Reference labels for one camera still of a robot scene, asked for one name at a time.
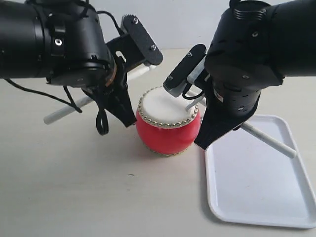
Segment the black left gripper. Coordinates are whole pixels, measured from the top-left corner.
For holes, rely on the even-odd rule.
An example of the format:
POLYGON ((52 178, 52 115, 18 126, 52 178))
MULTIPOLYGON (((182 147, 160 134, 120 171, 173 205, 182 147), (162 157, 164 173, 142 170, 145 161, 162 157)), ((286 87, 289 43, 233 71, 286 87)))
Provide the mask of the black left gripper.
POLYGON ((85 88, 83 92, 96 102, 97 128, 108 128, 106 112, 125 127, 136 121, 128 93, 127 73, 145 61, 130 34, 104 41, 97 11, 70 9, 49 18, 54 45, 54 65, 47 81, 51 85, 85 88), (116 52, 120 51, 126 61, 116 52))

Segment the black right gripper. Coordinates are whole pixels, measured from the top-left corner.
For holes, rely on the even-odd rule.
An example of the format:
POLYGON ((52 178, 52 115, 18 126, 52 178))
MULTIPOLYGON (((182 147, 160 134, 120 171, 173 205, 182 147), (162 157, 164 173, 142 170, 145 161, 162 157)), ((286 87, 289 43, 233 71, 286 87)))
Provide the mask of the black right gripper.
POLYGON ((192 85, 206 96, 206 110, 194 143, 206 150, 212 143, 230 131, 239 128, 254 115, 262 91, 262 74, 256 68, 237 66, 204 67, 202 59, 187 76, 182 93, 188 97, 192 85))

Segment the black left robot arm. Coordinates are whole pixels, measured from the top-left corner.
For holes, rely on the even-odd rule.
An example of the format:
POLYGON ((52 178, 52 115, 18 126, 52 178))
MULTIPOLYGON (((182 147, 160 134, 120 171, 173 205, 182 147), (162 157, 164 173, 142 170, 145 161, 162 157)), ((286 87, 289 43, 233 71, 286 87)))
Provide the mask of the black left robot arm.
POLYGON ((105 135, 107 113, 126 127, 136 123, 127 73, 160 64, 162 54, 135 15, 123 16, 118 36, 105 41, 99 14, 87 0, 1 1, 0 77, 82 89, 96 102, 96 127, 105 135))

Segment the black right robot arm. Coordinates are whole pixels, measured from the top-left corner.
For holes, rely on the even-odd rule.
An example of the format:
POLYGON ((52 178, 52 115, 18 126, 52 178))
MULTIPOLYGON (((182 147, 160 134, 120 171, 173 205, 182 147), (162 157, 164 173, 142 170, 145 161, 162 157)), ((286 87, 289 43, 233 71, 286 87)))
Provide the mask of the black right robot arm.
POLYGON ((207 149, 254 115, 263 89, 315 76, 315 1, 230 1, 203 60, 208 79, 195 85, 206 110, 195 144, 207 149))

